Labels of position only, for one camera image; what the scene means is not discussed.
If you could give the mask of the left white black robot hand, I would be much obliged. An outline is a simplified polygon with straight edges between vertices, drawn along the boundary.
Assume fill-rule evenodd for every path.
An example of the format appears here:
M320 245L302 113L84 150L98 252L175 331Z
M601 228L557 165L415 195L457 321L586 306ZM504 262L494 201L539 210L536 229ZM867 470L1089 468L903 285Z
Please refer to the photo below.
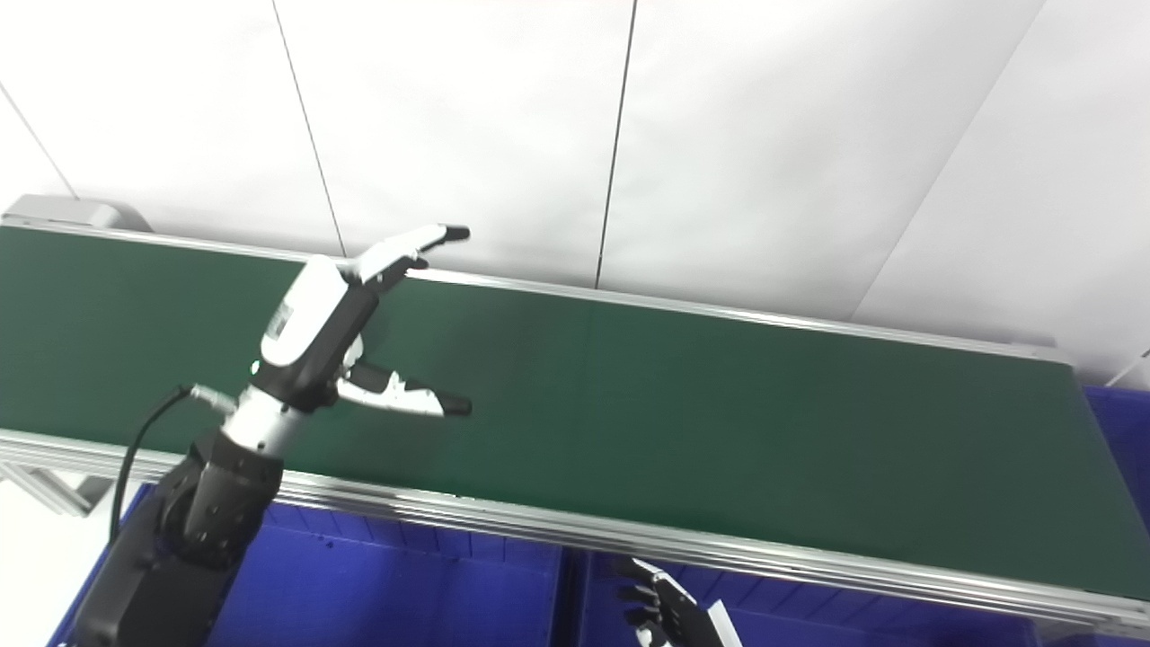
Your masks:
M424 253L469 237L468 226L436 224L382 239L356 259L313 255L264 329L252 386L299 413L346 400L432 417L471 414L467 396L437 392L361 361L361 336L382 295L408 270L425 269Z

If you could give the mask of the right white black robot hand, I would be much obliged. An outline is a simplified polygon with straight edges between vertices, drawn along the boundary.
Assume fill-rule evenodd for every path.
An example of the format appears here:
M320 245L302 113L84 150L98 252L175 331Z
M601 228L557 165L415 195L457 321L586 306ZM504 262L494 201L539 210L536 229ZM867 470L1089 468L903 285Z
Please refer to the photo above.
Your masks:
M612 568L629 581L616 596L630 604L622 615L641 646L742 646L719 599L704 607L662 568L631 556L613 559Z

